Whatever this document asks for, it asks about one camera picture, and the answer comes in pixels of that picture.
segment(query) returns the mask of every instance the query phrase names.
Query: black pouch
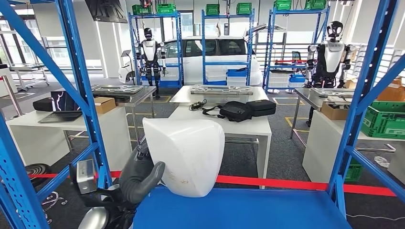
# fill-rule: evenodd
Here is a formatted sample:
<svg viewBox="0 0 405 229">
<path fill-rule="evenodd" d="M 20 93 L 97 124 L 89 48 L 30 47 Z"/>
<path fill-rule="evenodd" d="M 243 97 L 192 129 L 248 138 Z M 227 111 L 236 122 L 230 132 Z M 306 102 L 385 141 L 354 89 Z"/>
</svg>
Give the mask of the black pouch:
<svg viewBox="0 0 405 229">
<path fill-rule="evenodd" d="M 208 111 L 212 111 L 217 107 L 220 109 L 218 115 L 208 113 Z M 246 119 L 252 119 L 252 110 L 250 106 L 237 101 L 230 101 L 223 106 L 218 105 L 211 109 L 203 109 L 202 113 L 204 115 L 217 116 L 218 118 L 228 118 L 229 121 L 237 123 Z"/>
<path fill-rule="evenodd" d="M 273 115 L 276 112 L 276 103 L 267 99 L 247 102 L 246 105 L 252 110 L 253 117 Z"/>
</svg>

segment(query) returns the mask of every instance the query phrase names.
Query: black laptop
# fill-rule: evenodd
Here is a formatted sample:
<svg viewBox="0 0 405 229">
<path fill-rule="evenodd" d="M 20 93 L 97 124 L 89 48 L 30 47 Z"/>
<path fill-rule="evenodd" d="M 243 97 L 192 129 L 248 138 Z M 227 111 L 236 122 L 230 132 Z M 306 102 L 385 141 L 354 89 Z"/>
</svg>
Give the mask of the black laptop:
<svg viewBox="0 0 405 229">
<path fill-rule="evenodd" d="M 80 107 L 66 91 L 51 92 L 53 112 L 39 123 L 72 122 L 82 115 Z"/>
</svg>

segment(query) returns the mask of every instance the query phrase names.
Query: green storage bin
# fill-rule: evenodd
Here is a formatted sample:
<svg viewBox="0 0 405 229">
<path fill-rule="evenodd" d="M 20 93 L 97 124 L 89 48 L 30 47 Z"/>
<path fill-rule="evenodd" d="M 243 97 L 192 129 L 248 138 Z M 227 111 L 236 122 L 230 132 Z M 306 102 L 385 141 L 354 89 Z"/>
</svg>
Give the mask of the green storage bin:
<svg viewBox="0 0 405 229">
<path fill-rule="evenodd" d="M 274 7 L 276 10 L 290 10 L 291 0 L 276 0 L 274 2 Z"/>
<path fill-rule="evenodd" d="M 370 137 L 405 139 L 405 103 L 374 101 L 367 108 L 362 131 Z"/>
<path fill-rule="evenodd" d="M 143 8 L 141 5 L 133 5 L 132 12 L 134 15 L 152 14 L 151 7 Z"/>
<path fill-rule="evenodd" d="M 306 10 L 322 10 L 326 7 L 326 0 L 307 0 L 305 2 Z"/>
<path fill-rule="evenodd" d="M 176 11 L 176 5 L 174 4 L 158 4 L 158 14 L 171 14 Z"/>
<path fill-rule="evenodd" d="M 345 182 L 357 182 L 360 179 L 360 176 L 363 172 L 363 166 L 354 160 L 350 161 L 349 168 L 347 170 L 346 178 L 344 179 Z"/>
<path fill-rule="evenodd" d="M 206 15 L 219 15 L 219 4 L 207 4 L 205 7 Z"/>
<path fill-rule="evenodd" d="M 245 15 L 252 13 L 252 3 L 249 2 L 241 2 L 236 5 L 236 14 L 237 15 Z"/>
</svg>

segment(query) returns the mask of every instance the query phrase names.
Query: laptop screen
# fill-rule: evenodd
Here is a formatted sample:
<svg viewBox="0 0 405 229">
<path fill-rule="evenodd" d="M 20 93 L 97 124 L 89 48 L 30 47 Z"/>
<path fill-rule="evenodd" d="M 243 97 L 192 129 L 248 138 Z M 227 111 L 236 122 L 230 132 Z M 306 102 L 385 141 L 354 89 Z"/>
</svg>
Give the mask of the laptop screen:
<svg viewBox="0 0 405 229">
<path fill-rule="evenodd" d="M 66 91 L 51 92 L 53 111 L 79 111 L 80 107 Z"/>
</svg>

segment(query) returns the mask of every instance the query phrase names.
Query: car window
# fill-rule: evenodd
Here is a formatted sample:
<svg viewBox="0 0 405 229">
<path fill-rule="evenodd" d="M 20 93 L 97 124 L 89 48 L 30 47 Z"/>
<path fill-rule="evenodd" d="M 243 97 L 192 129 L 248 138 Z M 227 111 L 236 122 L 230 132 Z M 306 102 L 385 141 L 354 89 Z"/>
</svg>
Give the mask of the car window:
<svg viewBox="0 0 405 229">
<path fill-rule="evenodd" d="M 187 40 L 186 53 L 184 57 L 202 56 L 202 42 L 201 40 Z M 205 40 L 205 55 L 215 56 L 216 42 L 215 40 Z"/>
<path fill-rule="evenodd" d="M 177 42 L 169 42 L 164 46 L 166 58 L 177 58 Z"/>
<path fill-rule="evenodd" d="M 219 47 L 222 56 L 246 55 L 245 41 L 239 40 L 219 40 Z"/>
</svg>

